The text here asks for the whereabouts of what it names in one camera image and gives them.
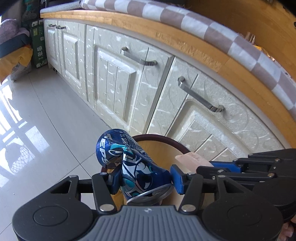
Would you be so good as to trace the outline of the person's hand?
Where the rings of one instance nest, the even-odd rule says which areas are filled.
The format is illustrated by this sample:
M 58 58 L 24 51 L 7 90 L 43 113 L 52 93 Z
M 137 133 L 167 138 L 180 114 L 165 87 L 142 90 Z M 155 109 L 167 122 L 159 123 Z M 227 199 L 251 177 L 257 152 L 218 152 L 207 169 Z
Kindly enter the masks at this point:
M 175 159 L 185 166 L 190 172 L 196 172 L 197 168 L 200 166 L 213 167 L 210 161 L 194 152 L 177 155 L 175 156 Z

